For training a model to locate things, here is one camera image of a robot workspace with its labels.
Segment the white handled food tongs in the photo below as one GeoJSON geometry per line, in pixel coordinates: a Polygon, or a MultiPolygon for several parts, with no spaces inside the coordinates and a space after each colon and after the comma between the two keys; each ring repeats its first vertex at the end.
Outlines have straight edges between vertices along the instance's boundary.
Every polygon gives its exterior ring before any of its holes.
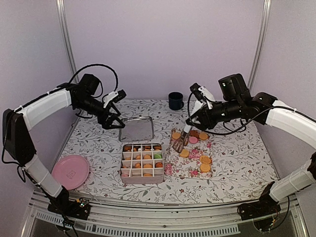
{"type": "Polygon", "coordinates": [[[189,134],[190,134],[190,131],[192,130],[192,125],[191,123],[192,122],[195,122],[195,118],[191,118],[191,116],[197,112],[199,109],[202,108],[202,106],[204,105],[203,102],[199,101],[199,100],[196,100],[195,101],[195,104],[194,104],[194,107],[192,109],[191,112],[189,112],[189,124],[186,124],[185,127],[183,128],[182,132],[181,132],[181,135],[180,135],[180,138],[178,138],[174,143],[173,143],[173,149],[174,151],[176,151],[177,153],[181,153],[183,148],[188,144],[188,141],[189,141],[189,134]]]}

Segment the metal tin lid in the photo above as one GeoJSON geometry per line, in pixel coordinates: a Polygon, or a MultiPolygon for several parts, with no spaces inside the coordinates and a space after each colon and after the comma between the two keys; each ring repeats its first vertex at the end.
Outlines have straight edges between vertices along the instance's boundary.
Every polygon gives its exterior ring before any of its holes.
{"type": "Polygon", "coordinates": [[[124,128],[119,131],[121,142],[138,142],[154,138],[154,125],[151,117],[123,118],[124,128]]]}

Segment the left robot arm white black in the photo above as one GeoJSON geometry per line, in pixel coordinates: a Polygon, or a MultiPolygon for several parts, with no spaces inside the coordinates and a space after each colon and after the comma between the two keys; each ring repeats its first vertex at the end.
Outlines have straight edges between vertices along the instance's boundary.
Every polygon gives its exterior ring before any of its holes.
{"type": "Polygon", "coordinates": [[[73,203],[63,196],[67,190],[53,178],[38,158],[29,132],[42,120],[67,107],[96,116],[103,129],[124,128],[115,103],[126,97],[125,91],[114,90],[99,101],[94,97],[99,83],[94,75],[85,74],[78,84],[64,83],[24,107],[3,112],[4,150],[13,157],[13,163],[25,170],[35,185],[42,188],[47,196],[55,198],[54,206],[62,214],[70,214],[73,203]]]}

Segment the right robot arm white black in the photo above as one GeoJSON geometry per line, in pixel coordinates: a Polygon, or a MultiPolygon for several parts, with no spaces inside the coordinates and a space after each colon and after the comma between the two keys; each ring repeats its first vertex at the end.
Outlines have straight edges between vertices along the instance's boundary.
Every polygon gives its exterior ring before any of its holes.
{"type": "MultiPolygon", "coordinates": [[[[187,138],[192,127],[211,133],[220,122],[244,119],[283,130],[292,136],[316,146],[316,121],[302,112],[289,107],[276,97],[264,92],[251,96],[241,74],[219,80],[223,101],[216,101],[204,87],[194,83],[191,94],[197,99],[195,107],[186,120],[182,137],[187,138]]],[[[268,184],[255,205],[259,215],[266,215],[286,196],[303,190],[316,182],[316,156],[286,177],[268,184]]]]}

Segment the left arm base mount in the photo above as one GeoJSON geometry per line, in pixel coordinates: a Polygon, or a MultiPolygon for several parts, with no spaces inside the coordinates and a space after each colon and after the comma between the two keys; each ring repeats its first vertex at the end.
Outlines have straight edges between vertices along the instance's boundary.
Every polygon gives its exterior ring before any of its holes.
{"type": "Polygon", "coordinates": [[[67,217],[87,220],[91,206],[88,199],[78,198],[70,200],[66,198],[53,198],[47,208],[48,211],[67,217]]]}

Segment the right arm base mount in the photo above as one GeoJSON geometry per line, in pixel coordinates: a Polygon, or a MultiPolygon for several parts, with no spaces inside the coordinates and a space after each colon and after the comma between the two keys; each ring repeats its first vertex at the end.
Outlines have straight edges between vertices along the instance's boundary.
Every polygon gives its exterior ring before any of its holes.
{"type": "Polygon", "coordinates": [[[276,202],[255,201],[245,202],[237,207],[237,213],[242,220],[249,220],[266,215],[277,214],[281,211],[280,205],[276,202]]]}

